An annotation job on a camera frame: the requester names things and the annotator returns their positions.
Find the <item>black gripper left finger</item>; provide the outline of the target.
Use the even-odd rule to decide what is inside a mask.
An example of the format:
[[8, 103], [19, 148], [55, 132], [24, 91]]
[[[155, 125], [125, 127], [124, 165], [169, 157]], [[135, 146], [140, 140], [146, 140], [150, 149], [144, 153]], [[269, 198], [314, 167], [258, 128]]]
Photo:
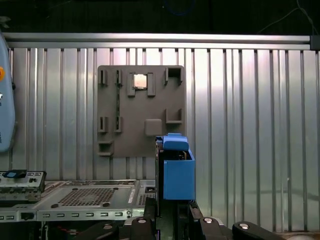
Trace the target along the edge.
[[121, 226], [99, 222], [79, 233], [76, 240], [155, 240], [157, 201], [147, 198], [143, 216], [128, 218]]

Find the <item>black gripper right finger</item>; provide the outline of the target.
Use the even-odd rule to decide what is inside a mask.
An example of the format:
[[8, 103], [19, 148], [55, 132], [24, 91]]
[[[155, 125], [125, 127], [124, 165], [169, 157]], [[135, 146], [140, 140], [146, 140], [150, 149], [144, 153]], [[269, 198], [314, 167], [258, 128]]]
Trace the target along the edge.
[[277, 240], [278, 235], [252, 222], [240, 221], [225, 226], [218, 218], [203, 216], [196, 201], [189, 202], [190, 240]]

